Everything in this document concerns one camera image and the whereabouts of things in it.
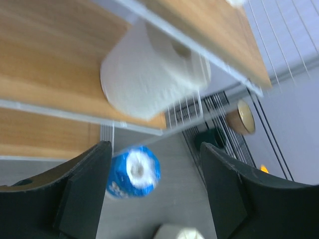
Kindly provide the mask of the plain white paper roll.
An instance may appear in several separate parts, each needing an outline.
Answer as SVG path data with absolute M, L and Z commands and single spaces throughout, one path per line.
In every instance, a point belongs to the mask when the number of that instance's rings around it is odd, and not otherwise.
M 100 80 L 116 110 L 150 120 L 206 89 L 211 69 L 205 57 L 139 20 L 101 63 Z

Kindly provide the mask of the blue paper roll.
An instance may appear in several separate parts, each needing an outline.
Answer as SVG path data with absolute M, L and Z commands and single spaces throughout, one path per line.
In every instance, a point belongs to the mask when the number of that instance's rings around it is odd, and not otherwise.
M 161 179 L 160 162 L 144 145 L 132 146 L 112 157 L 106 194 L 114 199 L 141 198 Z

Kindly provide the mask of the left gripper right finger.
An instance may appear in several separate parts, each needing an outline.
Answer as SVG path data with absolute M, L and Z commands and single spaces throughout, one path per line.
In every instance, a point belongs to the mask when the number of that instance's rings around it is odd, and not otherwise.
M 319 188 L 245 164 L 212 144 L 200 148 L 219 239 L 316 239 Z

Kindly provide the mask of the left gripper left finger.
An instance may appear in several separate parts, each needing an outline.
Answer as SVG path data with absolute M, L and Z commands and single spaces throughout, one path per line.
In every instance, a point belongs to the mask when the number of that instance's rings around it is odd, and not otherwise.
M 101 141 L 41 174 L 0 187 L 2 239 L 94 239 L 112 144 Z

